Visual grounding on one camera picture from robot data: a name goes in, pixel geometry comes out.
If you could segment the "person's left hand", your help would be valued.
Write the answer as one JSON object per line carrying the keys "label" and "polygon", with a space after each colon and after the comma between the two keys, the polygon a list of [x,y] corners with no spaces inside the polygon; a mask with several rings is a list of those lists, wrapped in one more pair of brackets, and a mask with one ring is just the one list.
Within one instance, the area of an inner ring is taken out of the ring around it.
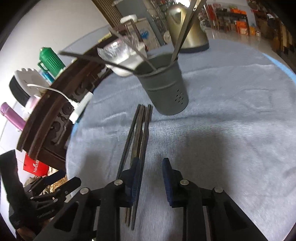
{"label": "person's left hand", "polygon": [[38,235],[38,233],[35,233],[34,231],[32,231],[31,229],[29,229],[29,228],[27,228],[25,226],[17,228],[16,233],[23,240],[26,240],[26,241],[34,240],[36,238],[36,236]]}

